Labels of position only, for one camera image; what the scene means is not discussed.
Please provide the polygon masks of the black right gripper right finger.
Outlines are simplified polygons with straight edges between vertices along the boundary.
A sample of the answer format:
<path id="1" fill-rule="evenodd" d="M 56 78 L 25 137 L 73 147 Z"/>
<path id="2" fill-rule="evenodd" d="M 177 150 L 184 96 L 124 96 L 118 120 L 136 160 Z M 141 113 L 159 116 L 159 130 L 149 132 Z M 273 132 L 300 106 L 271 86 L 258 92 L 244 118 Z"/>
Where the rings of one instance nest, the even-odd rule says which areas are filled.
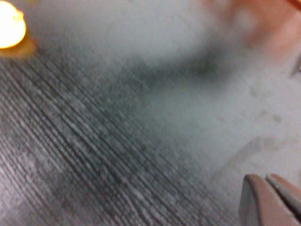
<path id="1" fill-rule="evenodd" d="M 301 218 L 301 189 L 274 173 L 267 174 L 266 180 L 295 215 L 295 218 Z"/>

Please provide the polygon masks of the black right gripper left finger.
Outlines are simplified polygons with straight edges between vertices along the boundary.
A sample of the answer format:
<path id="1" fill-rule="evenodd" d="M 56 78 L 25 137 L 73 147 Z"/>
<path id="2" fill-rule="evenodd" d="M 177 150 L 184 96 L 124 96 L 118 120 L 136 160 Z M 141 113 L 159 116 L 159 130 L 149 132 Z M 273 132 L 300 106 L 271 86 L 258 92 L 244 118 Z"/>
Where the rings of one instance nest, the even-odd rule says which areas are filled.
<path id="1" fill-rule="evenodd" d="M 278 193 L 265 178 L 246 174 L 239 203 L 242 226 L 300 226 L 301 218 L 287 208 Z"/>

